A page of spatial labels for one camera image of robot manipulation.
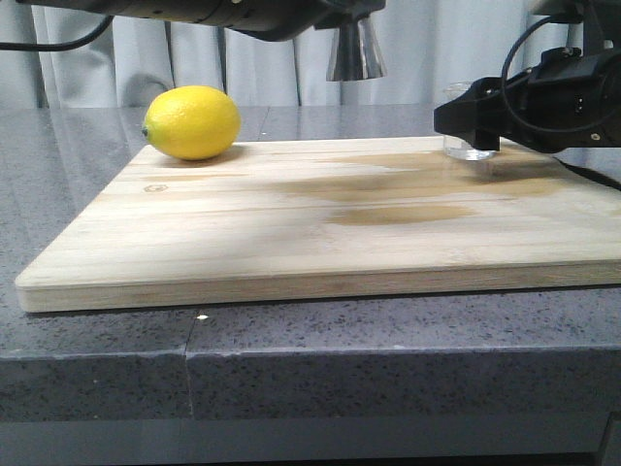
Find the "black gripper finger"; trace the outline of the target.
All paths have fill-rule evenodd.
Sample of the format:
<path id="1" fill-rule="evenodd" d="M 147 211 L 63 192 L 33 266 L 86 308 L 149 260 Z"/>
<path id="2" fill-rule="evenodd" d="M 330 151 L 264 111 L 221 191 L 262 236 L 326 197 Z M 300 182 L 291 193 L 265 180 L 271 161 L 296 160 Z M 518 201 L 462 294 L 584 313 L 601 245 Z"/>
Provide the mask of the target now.
<path id="1" fill-rule="evenodd" d="M 456 137 L 476 150 L 498 150 L 507 120 L 499 78 L 482 78 L 434 110 L 434 130 Z"/>

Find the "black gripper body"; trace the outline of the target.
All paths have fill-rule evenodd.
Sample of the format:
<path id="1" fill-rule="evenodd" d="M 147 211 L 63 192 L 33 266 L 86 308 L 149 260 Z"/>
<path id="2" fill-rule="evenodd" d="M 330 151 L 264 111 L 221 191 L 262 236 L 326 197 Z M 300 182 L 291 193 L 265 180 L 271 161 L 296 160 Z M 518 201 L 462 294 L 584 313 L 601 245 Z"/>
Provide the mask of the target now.
<path id="1" fill-rule="evenodd" d="M 511 60 L 500 83 L 505 138 L 544 153 L 620 146 L 619 50 L 548 50 L 539 65 L 510 79 Z"/>
<path id="2" fill-rule="evenodd" d="M 321 19 L 313 24 L 318 30 L 339 28 L 385 8 L 385 0 L 324 0 Z"/>

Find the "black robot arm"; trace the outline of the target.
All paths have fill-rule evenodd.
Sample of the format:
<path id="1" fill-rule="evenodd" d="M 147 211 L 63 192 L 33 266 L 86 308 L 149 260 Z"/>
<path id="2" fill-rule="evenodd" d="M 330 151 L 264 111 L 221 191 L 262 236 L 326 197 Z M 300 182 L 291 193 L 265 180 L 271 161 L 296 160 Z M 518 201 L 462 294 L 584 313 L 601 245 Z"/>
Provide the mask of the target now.
<path id="1" fill-rule="evenodd" d="M 339 28 L 386 6 L 384 1 L 322 0 L 41 0 L 35 4 L 107 16 L 217 26 L 267 42 L 286 41 L 312 27 Z"/>

